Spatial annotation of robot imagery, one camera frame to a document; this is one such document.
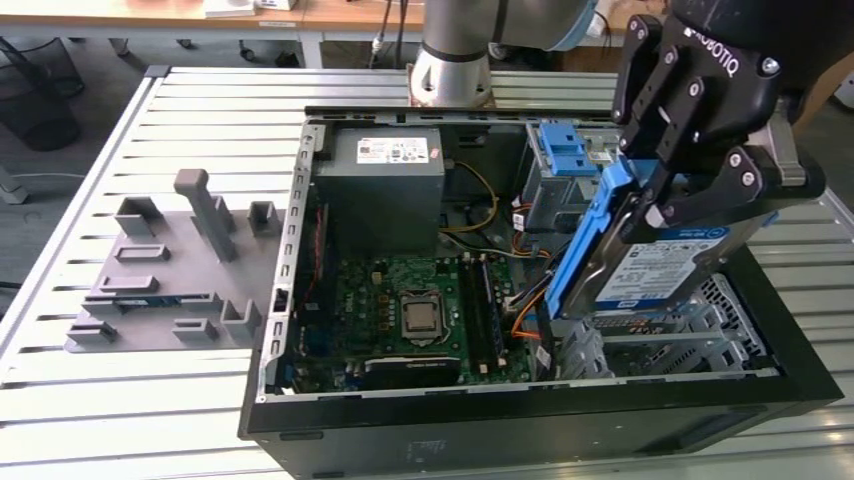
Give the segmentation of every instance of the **black wire mesh basket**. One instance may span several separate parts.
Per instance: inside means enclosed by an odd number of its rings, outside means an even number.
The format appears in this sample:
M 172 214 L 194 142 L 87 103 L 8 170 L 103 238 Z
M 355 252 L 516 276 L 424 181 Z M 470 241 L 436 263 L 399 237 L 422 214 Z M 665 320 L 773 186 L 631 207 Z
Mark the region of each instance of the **black wire mesh basket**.
M 80 135 L 44 67 L 31 63 L 0 66 L 0 123 L 36 151 L 57 150 Z
M 32 63 L 43 67 L 56 91 L 64 98 L 71 98 L 83 92 L 85 84 L 61 39 L 3 37 L 0 51 L 9 62 Z

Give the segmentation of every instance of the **wooden desk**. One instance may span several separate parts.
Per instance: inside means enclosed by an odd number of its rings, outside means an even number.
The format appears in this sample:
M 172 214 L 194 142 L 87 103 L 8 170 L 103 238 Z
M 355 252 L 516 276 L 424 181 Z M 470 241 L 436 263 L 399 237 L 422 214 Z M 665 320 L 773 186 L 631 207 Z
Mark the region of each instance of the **wooden desk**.
M 259 9 L 254 17 L 204 18 L 202 0 L 4 0 L 0 25 L 228 29 L 290 22 L 298 28 L 307 1 L 291 11 Z
M 407 11 L 406 42 L 420 42 L 423 1 Z M 609 21 L 615 38 L 633 13 L 647 12 L 662 0 L 619 0 Z M 295 10 L 259 9 L 251 17 L 204 18 L 202 0 L 0 0 L 0 35 L 61 37 L 234 38 L 298 40 L 306 66 L 323 68 L 320 43 L 371 41 L 380 28 L 384 0 L 300 0 Z M 399 6 L 392 6 L 388 31 L 396 32 Z M 602 39 L 586 38 L 598 46 Z
M 388 25 L 396 31 L 399 23 L 399 0 L 391 8 Z M 424 26 L 424 0 L 410 3 L 406 30 L 420 32 Z M 626 32 L 629 17 L 639 13 L 658 15 L 665 10 L 665 0 L 618 0 L 609 14 L 609 25 L 614 35 Z M 310 0 L 303 16 L 303 28 L 311 30 L 356 30 L 375 32 L 383 22 L 384 0 Z
M 399 0 L 391 6 L 387 32 L 398 31 L 400 23 Z M 386 0 L 308 0 L 303 15 L 303 28 L 320 31 L 363 31 L 375 34 L 383 24 Z M 406 10 L 406 29 L 420 32 L 424 26 L 424 0 L 410 1 Z

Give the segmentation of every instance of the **green circuit board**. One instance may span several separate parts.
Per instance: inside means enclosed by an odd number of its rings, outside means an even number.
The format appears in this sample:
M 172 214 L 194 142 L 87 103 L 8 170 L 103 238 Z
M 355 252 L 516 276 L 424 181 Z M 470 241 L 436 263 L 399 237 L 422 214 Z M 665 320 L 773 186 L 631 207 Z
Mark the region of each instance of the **green circuit board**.
M 342 261 L 336 272 L 334 323 L 307 328 L 311 390 L 350 391 L 348 372 L 364 360 L 383 357 L 452 357 L 460 360 L 463 385 L 528 380 L 524 344 L 507 342 L 506 365 L 486 374 L 470 365 L 468 325 L 462 305 L 458 258 L 384 258 Z M 504 259 L 487 262 L 495 298 L 511 295 Z M 407 299 L 438 301 L 440 336 L 427 341 L 404 335 Z

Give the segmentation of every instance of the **motherboard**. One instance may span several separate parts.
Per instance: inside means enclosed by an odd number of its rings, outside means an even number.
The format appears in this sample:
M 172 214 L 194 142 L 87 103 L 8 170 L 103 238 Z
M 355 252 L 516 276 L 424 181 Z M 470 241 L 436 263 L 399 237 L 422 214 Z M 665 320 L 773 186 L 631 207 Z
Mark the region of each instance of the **motherboard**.
M 346 260 L 332 282 L 332 314 L 303 328 L 302 392 L 528 380 L 500 313 L 514 293 L 503 258 Z

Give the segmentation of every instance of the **slotted metal table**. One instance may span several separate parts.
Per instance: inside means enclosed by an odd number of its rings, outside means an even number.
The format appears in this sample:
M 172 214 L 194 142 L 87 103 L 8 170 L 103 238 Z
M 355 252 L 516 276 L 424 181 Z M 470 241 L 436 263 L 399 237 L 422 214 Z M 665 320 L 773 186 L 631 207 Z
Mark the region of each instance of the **slotted metal table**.
M 495 73 L 494 84 L 500 107 L 607 110 L 615 78 Z M 398 72 L 174 68 L 143 80 L 0 323 L 1 478 L 287 478 L 236 437 L 248 350 L 72 355 L 65 332 L 109 253 L 111 215 L 125 195 L 187 210 L 171 193 L 174 175 L 206 168 L 231 208 L 254 200 L 284 208 L 303 107 L 404 106 L 406 93 Z M 827 193 L 785 210 L 751 241 L 843 400 L 694 455 L 463 477 L 854 478 L 853 225 Z

